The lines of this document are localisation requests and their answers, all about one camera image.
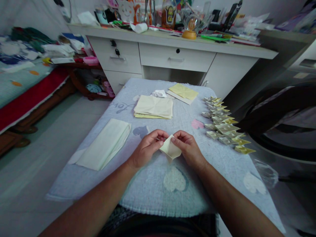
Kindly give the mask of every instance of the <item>white wall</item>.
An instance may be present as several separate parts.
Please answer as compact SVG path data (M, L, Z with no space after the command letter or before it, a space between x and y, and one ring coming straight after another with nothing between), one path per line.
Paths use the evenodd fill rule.
M69 8L69 0L62 0ZM93 13L94 5L106 0L71 0L73 19L83 11ZM194 5L204 5L205 0L195 0ZM211 9L226 7L238 0L211 0ZM270 12L269 18L274 18L274 24L279 24L297 14L305 0L243 0L240 13L260 16ZM9 33L13 26L34 27L52 39L61 32L69 32L57 5L53 0L2 0L0 1L0 33Z

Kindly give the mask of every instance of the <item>wooden shelf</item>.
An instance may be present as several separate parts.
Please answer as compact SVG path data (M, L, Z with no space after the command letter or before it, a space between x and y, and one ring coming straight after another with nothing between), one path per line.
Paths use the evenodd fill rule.
M69 73L69 76L71 78L72 83L75 85L75 87L89 100L94 100L95 98L101 98L101 99L111 99L113 100L115 97L110 97L110 96L105 96L105 95L99 95L97 93L92 93L90 92L85 86L84 86L84 81L81 77L78 77L74 69L75 68L81 68L81 69L98 69L98 70L103 70L101 65L93 65L90 66L88 64L84 63L67 63L63 64L64 67L67 68L67 71Z

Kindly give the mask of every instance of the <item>wooden bed frame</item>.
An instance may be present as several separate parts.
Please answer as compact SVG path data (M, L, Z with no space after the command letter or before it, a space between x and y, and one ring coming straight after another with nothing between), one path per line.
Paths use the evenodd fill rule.
M77 89L71 82L71 79L68 78L64 85L55 91L48 100L32 111L28 117L2 133L0 135L0 156L12 147L25 147L30 144L31 141L24 138L21 133L30 134L36 132L37 128L32 125L41 119L55 105L76 91Z

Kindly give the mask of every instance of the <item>hand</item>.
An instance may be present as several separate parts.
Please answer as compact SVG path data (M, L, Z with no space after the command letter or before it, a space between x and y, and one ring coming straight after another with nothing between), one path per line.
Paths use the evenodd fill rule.
M207 161L194 137L182 130L177 131L173 136L174 138L171 138L171 142L180 148L188 165L195 170L203 168Z
M129 164L134 168L146 165L168 137L169 135L165 131L159 129L147 134L128 159Z

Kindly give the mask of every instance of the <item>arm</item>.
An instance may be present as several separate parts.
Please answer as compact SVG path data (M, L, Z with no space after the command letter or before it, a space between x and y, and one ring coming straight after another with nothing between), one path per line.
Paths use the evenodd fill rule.
M162 130L145 136L125 163L69 207L40 236L96 236L132 177L151 160L167 137L168 134Z
M199 175L219 214L233 236L283 236L276 226L235 189L202 155L194 137L184 131L171 141Z

